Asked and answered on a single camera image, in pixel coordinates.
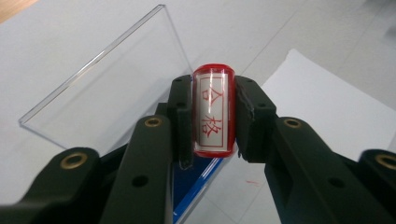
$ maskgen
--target white paper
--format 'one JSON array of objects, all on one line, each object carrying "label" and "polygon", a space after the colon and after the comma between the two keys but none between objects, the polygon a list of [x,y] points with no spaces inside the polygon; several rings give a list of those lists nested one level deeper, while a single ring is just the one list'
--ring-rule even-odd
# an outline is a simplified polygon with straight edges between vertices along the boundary
[{"label": "white paper", "polygon": [[387,149],[396,132],[396,111],[295,49],[262,88],[280,117],[303,119],[334,152],[355,161],[363,150]]},{"label": "white paper", "polygon": [[228,77],[222,73],[196,77],[197,142],[196,150],[227,151]]}]

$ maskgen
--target cylindrical container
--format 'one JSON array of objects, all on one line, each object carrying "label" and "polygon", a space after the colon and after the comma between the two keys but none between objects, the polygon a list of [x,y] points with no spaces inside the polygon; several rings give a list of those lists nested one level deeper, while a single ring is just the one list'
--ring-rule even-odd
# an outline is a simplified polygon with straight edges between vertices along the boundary
[{"label": "cylindrical container", "polygon": [[192,124],[195,154],[210,158],[233,154],[235,85],[231,67],[205,64],[192,74]]}]

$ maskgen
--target screw hole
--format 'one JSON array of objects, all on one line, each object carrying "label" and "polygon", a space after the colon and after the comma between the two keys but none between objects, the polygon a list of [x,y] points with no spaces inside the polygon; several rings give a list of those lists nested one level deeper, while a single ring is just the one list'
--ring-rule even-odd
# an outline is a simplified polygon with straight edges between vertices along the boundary
[{"label": "screw hole", "polygon": [[184,107],[184,106],[186,106],[186,104],[184,104],[184,103],[177,103],[176,104],[178,107]]},{"label": "screw hole", "polygon": [[301,127],[300,121],[298,121],[296,119],[285,119],[284,122],[286,125],[288,125],[291,128],[300,128]]},{"label": "screw hole", "polygon": [[161,119],[157,119],[157,118],[147,119],[145,121],[146,126],[148,126],[150,128],[160,126],[162,123],[163,123],[163,121]]},{"label": "screw hole", "polygon": [[375,156],[375,160],[390,170],[396,170],[396,157],[387,154],[379,154]]},{"label": "screw hole", "polygon": [[149,182],[149,178],[145,175],[139,175],[132,180],[132,186],[142,188]]},{"label": "screw hole", "polygon": [[76,152],[66,156],[61,161],[61,167],[65,170],[75,169],[78,168],[80,165],[84,164],[87,159],[87,154],[82,152]]},{"label": "screw hole", "polygon": [[329,183],[338,189],[343,189],[346,186],[344,181],[336,177],[329,178]]}]

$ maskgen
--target clear acrylic panel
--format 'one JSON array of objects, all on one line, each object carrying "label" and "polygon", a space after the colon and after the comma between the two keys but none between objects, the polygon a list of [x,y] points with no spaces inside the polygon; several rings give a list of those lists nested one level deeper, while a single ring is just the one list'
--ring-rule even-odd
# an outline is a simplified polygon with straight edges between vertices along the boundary
[{"label": "clear acrylic panel", "polygon": [[172,80],[187,74],[175,27],[159,5],[19,122],[60,147],[104,155],[127,143],[134,124],[166,100]]}]

